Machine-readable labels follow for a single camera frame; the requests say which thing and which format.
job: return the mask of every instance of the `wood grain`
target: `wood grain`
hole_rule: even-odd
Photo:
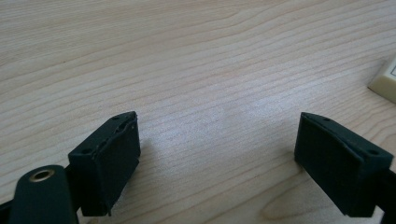
[[[344,217],[293,160],[302,111],[396,154],[396,105],[366,88],[396,51],[396,2],[0,2],[0,203],[109,117],[142,157],[113,217],[81,223],[379,223]]]

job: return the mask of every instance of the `black clamp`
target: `black clamp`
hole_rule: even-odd
[[[139,163],[137,115],[117,115],[68,154],[70,164],[43,166],[18,181],[14,199],[0,205],[0,223],[78,223],[111,215]]]
[[[344,215],[371,217],[378,205],[381,223],[396,223],[396,174],[386,150],[331,119],[302,113],[294,155]]]

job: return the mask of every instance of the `black plastic block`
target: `black plastic block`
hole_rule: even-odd
[[[139,163],[135,112],[109,119],[69,153],[70,174],[78,183],[78,200],[84,216],[110,213]]]
[[[312,176],[342,213],[371,217],[376,185],[393,156],[337,122],[302,113],[295,160]]]

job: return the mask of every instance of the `white plastic object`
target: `white plastic object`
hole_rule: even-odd
[[[396,54],[381,67],[368,87],[396,104]]]

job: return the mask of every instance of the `wooden table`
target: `wooden table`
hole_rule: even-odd
[[[379,223],[344,217],[293,160],[300,113],[396,154],[366,88],[396,52],[395,1],[2,1],[0,203],[113,115],[141,162],[113,217],[81,223]]]

